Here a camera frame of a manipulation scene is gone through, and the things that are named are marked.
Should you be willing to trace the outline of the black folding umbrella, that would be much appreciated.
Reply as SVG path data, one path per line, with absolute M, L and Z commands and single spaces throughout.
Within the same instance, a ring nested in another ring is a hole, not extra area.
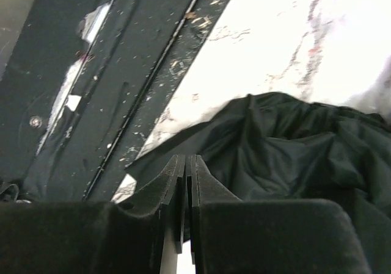
M 230 101 L 128 166 L 142 187 L 175 154 L 200 155 L 244 201 L 327 198 L 349 214 L 374 273 L 390 272 L 390 125 L 284 93 Z

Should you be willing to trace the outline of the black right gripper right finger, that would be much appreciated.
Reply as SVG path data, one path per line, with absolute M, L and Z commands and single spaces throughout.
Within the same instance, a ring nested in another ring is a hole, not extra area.
M 197 273 L 370 273 L 346 212 L 325 199 L 241 201 L 186 159 Z

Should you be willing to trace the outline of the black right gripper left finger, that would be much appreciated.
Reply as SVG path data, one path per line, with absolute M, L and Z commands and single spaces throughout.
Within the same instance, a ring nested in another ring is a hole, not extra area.
M 121 203 L 1 204 L 2 273 L 175 273 L 185 157 Z

